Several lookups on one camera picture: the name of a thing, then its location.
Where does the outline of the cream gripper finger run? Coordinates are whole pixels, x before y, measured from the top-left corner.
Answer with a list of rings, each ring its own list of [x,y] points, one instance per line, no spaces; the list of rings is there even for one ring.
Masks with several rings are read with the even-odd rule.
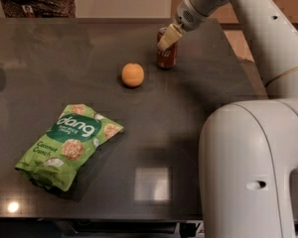
[[[159,40],[157,47],[161,51],[166,51],[176,42],[178,42],[183,36],[182,28],[177,24],[170,24],[161,39]]]

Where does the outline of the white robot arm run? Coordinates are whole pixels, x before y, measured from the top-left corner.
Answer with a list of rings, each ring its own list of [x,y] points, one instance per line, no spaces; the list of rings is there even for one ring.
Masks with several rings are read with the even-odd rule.
[[[205,238],[296,238],[290,175],[298,168],[298,31],[273,0],[183,0],[165,50],[231,4],[267,98],[226,105],[199,143]]]

